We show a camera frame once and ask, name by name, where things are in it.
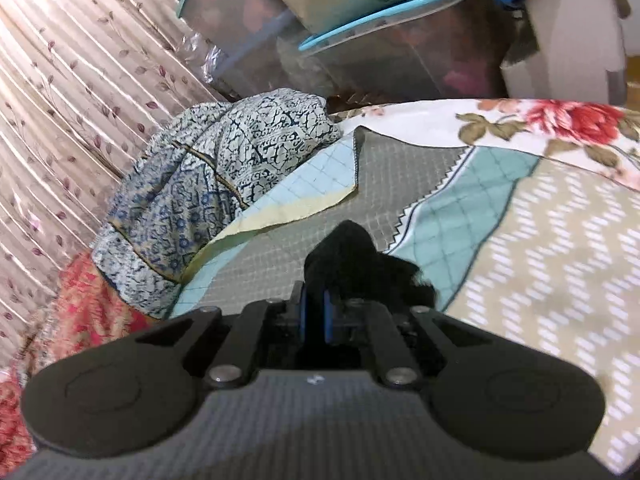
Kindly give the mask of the black pants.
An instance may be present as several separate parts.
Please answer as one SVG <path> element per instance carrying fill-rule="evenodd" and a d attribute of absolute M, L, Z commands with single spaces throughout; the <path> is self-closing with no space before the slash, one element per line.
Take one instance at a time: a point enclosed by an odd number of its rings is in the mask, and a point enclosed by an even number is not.
<path fill-rule="evenodd" d="M 379 252 L 369 232 L 352 220 L 339 223 L 306 255 L 308 285 L 343 301 L 377 301 L 393 313 L 436 306 L 437 290 L 413 262 Z"/>

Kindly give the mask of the zigzag patterned bedspread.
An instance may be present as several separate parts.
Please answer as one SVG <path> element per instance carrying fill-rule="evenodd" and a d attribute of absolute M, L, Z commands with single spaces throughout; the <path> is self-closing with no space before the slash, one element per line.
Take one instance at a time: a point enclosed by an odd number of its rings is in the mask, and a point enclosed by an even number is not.
<path fill-rule="evenodd" d="M 343 220 L 411 261 L 446 315 L 558 356 L 597 379 L 590 451 L 639 457 L 639 195 L 601 171 L 505 148 L 418 148 L 368 130 L 347 145 L 358 186 L 320 214 L 224 243 L 178 297 L 183 314 L 284 297 Z"/>

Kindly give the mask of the red floral patchwork quilt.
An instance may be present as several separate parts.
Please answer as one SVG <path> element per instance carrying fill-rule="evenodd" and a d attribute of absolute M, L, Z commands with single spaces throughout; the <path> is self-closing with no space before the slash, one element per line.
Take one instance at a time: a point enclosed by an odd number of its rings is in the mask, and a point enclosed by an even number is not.
<path fill-rule="evenodd" d="M 180 113 L 116 188 L 102 226 L 58 276 L 1 378 L 1 470 L 35 452 L 21 414 L 46 366 L 166 318 L 196 255 L 341 135 L 322 96 L 281 88 Z"/>

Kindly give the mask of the upper clear storage bin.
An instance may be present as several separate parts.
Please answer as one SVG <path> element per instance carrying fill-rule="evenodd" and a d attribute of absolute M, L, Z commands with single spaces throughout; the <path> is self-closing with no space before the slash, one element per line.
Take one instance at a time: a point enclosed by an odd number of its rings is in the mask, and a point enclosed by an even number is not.
<path fill-rule="evenodd" d="M 292 87 L 282 56 L 302 29 L 282 0 L 179 0 L 177 15 L 192 30 L 186 60 L 219 92 Z"/>

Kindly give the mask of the clear bin with teal lid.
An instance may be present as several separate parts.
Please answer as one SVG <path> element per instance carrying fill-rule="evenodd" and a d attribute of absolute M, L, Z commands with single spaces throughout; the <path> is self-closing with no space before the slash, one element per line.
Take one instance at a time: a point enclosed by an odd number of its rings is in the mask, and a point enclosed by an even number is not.
<path fill-rule="evenodd" d="M 494 0 L 413 0 L 322 37 L 278 39 L 273 87 L 386 102 L 502 98 L 511 38 Z"/>

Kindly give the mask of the leaf print beige curtain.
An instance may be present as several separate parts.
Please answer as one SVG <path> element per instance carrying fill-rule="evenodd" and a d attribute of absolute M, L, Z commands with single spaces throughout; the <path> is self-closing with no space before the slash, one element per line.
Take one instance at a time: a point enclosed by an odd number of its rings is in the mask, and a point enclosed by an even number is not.
<path fill-rule="evenodd" d="M 1 359 L 159 128 L 212 98 L 177 0 L 1 0 Z"/>

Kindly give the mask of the rose floral bed sheet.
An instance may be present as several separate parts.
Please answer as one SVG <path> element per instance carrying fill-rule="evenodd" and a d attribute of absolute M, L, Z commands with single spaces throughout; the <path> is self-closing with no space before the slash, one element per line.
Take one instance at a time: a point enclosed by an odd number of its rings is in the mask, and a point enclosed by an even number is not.
<path fill-rule="evenodd" d="M 639 189 L 639 114 L 558 100 L 436 100 L 371 105 L 334 115 L 424 148 L 504 148 L 564 162 Z"/>

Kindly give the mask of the white laundry hamper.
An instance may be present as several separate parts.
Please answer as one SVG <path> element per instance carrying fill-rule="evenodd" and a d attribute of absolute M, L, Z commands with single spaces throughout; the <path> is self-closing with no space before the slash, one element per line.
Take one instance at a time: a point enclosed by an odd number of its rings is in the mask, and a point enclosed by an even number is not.
<path fill-rule="evenodd" d="M 525 17 L 501 63 L 510 98 L 626 103 L 615 0 L 525 0 Z"/>

